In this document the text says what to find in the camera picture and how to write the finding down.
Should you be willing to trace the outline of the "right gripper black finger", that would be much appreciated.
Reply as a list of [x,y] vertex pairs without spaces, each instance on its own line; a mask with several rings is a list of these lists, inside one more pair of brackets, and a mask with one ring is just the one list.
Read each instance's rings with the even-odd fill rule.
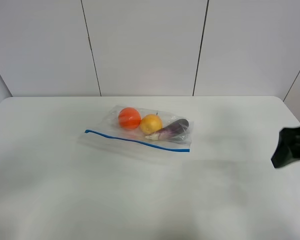
[[279,132],[271,162],[275,169],[279,169],[297,161],[300,161],[300,126],[285,127]]

